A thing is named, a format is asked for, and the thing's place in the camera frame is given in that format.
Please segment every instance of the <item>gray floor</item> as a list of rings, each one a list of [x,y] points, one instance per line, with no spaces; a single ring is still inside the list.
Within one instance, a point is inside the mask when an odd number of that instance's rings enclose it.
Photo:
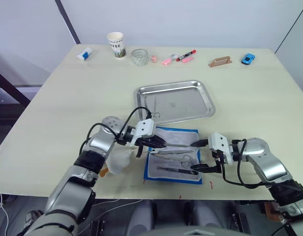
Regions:
[[[9,130],[10,126],[0,126],[0,143],[3,141]],[[19,233],[24,227],[26,213],[30,210],[43,211],[46,200],[47,198],[17,196],[15,200],[6,202],[4,207],[9,215],[7,235],[14,236]],[[93,207],[87,220],[80,225],[80,231],[87,227],[92,220],[106,210],[135,201],[136,200],[120,200],[115,203],[106,203]],[[155,228],[185,225],[183,220],[183,207],[186,202],[186,200],[155,200],[154,203],[157,205],[158,210]],[[231,225],[231,228],[236,230],[233,222],[231,222],[231,210],[235,206],[234,201],[205,201],[205,203],[213,209],[219,220],[222,222],[224,228],[229,229]],[[136,206],[137,204],[132,204],[120,207],[101,217],[101,219],[106,222],[106,227],[102,235],[125,235],[130,217]],[[269,236],[281,225],[279,223],[269,221],[266,216],[261,213],[258,204],[244,206],[237,205],[237,211],[246,213],[251,234],[253,236]],[[6,217],[0,209],[0,236],[3,236],[4,234],[5,225]],[[87,236],[89,233],[88,229],[89,227],[83,231],[80,236]],[[287,234],[284,230],[277,234],[277,236],[285,235]]]

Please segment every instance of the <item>blue and white object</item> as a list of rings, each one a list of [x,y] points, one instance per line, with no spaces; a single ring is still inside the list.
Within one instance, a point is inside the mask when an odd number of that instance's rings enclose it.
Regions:
[[[77,58],[79,60],[86,60],[91,54],[92,54],[92,49],[86,48],[79,55],[77,55]]]
[[[193,142],[199,140],[198,130],[196,129],[176,129],[176,128],[164,128],[157,127],[155,135],[163,138],[167,143],[186,145],[187,147],[166,147],[161,151],[175,151],[176,154],[170,154],[170,158],[161,158],[151,151],[149,148],[149,154],[145,165],[144,179],[157,180],[157,181],[170,181],[179,183],[191,183],[202,184],[201,173],[196,175],[188,174],[191,171],[190,166],[200,163],[200,152],[197,147],[190,147]],[[179,158],[187,156],[187,160],[180,160]]]
[[[250,65],[254,59],[255,59],[255,55],[251,53],[247,53],[246,56],[242,59],[242,63],[244,65]]]

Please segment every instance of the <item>white table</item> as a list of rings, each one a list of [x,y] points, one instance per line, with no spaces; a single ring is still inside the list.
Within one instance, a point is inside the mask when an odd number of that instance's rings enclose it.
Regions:
[[[210,118],[167,127],[198,129],[202,139],[215,131],[229,140],[262,138],[303,185],[303,93],[270,50],[197,48],[195,59],[189,63],[138,67],[130,53],[139,47],[127,47],[128,55],[116,59],[108,46],[89,45],[93,55],[78,61],[76,55],[86,46],[71,49],[0,146],[1,193],[49,196],[76,160],[93,123],[106,116],[125,119],[134,108],[137,87],[184,80],[203,82],[217,111]],[[143,48],[160,60],[193,49]],[[256,55],[252,65],[240,63],[246,53]],[[227,55],[233,63],[215,68],[207,65]],[[208,154],[202,149],[202,159],[213,164]],[[265,187],[249,190],[230,185],[221,174],[204,174],[199,186],[144,181],[145,161],[145,156],[133,157],[120,175],[99,178],[94,187],[97,198],[271,199]],[[246,182],[259,181],[251,164],[243,163],[241,168]],[[226,172],[230,180],[237,181],[236,165],[226,166]]]

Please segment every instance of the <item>paper coffee cup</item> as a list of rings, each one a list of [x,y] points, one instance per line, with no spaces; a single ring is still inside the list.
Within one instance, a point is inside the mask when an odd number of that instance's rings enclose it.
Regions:
[[[126,56],[124,45],[124,34],[121,32],[112,32],[107,35],[109,44],[117,58]]]

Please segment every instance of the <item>clear glass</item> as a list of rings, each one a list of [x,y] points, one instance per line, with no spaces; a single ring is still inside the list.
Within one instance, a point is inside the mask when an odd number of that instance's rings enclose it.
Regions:
[[[147,65],[149,62],[148,52],[144,49],[135,49],[132,51],[133,63],[138,66]]]

